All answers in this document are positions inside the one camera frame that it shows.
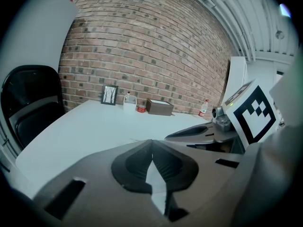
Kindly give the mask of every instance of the black office chair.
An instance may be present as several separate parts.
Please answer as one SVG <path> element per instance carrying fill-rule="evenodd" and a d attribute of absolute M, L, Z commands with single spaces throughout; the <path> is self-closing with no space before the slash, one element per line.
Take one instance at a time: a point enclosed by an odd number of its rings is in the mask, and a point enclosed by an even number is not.
<path fill-rule="evenodd" d="M 1 107 L 6 123 L 24 149 L 39 133 L 64 115 L 61 83 L 49 66 L 25 65 L 3 83 Z"/>

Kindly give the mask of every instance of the cardboard box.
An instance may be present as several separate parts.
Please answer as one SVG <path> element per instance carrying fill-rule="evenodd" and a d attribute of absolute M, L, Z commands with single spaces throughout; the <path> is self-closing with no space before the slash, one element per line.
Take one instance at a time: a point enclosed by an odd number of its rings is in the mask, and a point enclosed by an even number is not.
<path fill-rule="evenodd" d="M 168 102 L 153 100 L 149 98 L 146 102 L 146 110 L 149 114 L 171 116 L 173 108 L 174 105 Z"/>

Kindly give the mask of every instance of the desk surface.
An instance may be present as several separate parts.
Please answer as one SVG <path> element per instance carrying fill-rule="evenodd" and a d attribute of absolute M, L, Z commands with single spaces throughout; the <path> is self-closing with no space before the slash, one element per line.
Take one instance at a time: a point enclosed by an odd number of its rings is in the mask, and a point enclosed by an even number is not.
<path fill-rule="evenodd" d="M 89 154 L 140 140 L 163 140 L 207 122 L 199 116 L 174 115 L 128 115 L 121 105 L 81 104 L 48 126 L 17 157 L 16 166 L 31 184 L 25 194 L 33 197 L 49 180 Z"/>

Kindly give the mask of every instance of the picture frame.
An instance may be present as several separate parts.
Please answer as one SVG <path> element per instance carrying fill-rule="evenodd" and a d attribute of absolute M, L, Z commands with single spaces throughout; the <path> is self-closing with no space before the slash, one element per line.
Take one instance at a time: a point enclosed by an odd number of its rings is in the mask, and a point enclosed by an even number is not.
<path fill-rule="evenodd" d="M 107 105 L 116 105 L 118 86 L 104 85 L 102 90 L 101 103 Z"/>

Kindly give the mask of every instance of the small red container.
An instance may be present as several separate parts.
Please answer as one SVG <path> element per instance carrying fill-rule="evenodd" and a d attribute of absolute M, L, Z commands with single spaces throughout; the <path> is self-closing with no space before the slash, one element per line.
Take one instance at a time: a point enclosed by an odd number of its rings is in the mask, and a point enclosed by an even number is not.
<path fill-rule="evenodd" d="M 145 106 L 145 105 L 138 105 L 137 111 L 138 111 L 139 113 L 145 113 L 145 111 L 146 111 L 146 106 Z"/>

